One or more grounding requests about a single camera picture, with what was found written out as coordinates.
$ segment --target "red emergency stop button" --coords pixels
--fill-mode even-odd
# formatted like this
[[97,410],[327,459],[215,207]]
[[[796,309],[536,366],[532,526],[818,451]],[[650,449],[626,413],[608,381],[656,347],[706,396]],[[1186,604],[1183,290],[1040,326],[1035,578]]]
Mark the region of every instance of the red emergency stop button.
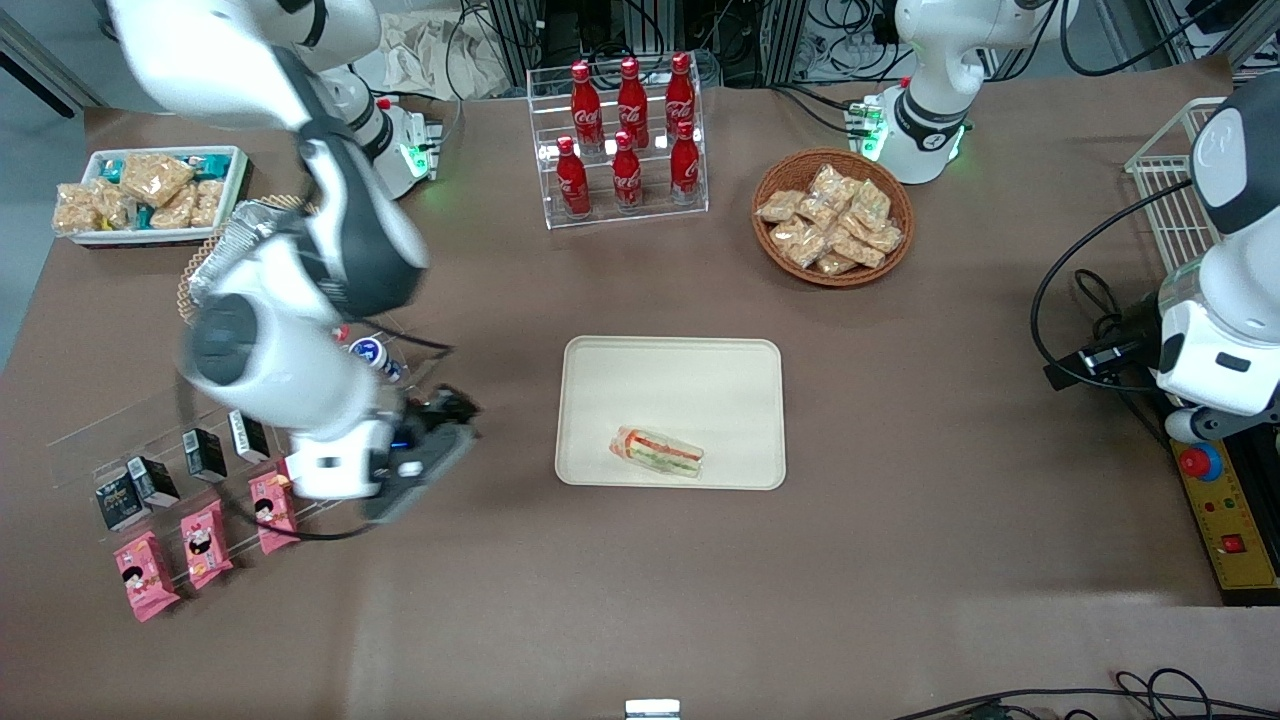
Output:
[[1188,475],[1210,483],[1222,474],[1222,457],[1213,446],[1202,442],[1181,451],[1178,466]]

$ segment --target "brown table surface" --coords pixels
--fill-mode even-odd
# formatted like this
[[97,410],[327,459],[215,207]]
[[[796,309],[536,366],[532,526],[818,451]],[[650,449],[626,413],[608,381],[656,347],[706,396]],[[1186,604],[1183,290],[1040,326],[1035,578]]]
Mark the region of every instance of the brown table surface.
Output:
[[[1229,91],[1224,64],[984,88],[963,155],[910,190],[910,256],[855,291],[755,245],[765,168],[838,143],[776,95],[707,94],[709,214],[556,233],[525,104],[468,104],[442,179],[404,200],[435,268],[401,318],[460,346],[440,378],[484,404],[484,439],[397,524],[260,559],[143,625],[46,445],[174,380],[191,250],[59,241],[0,380],[0,715],[616,717],[678,697],[690,719],[890,717],[1166,664],[1280,705],[1280,611],[1217,606],[1164,451],[1116,398],[1050,391],[1027,332],[1048,264],[1133,200],[1124,160]],[[301,187],[279,133],[87,127],[92,149],[234,142],[253,195]],[[1140,227],[1079,259],[1125,301],[1161,275]],[[1088,333],[1066,287],[1044,311],[1061,352]],[[786,483],[562,484],[562,351],[593,333],[776,342]]]

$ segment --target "white cloth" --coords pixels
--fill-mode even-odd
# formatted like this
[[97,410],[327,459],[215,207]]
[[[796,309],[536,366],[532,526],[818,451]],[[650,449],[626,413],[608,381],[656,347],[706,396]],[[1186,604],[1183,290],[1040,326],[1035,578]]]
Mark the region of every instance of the white cloth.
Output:
[[[453,87],[463,100],[495,95],[511,87],[503,70],[498,37],[489,24],[489,10],[468,13],[458,24],[457,10],[415,10],[411,13],[384,13],[380,49],[387,56],[387,77],[383,88],[406,92],[425,92],[451,100]],[[445,74],[445,45],[457,27],[448,50],[448,76]]]

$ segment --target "red button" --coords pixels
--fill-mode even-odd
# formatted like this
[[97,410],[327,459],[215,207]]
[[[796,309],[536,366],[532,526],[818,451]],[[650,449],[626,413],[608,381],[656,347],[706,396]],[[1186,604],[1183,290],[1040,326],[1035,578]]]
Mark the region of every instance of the red button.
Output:
[[1213,469],[1208,454],[1198,447],[1188,447],[1178,456],[1178,465],[1193,478],[1203,478]]

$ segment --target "control panel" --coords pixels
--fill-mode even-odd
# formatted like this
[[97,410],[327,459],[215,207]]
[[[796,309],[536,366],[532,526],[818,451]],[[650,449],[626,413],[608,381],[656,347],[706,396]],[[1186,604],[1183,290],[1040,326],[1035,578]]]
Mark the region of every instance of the control panel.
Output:
[[1171,441],[1201,539],[1224,591],[1280,587],[1240,479],[1219,442]]

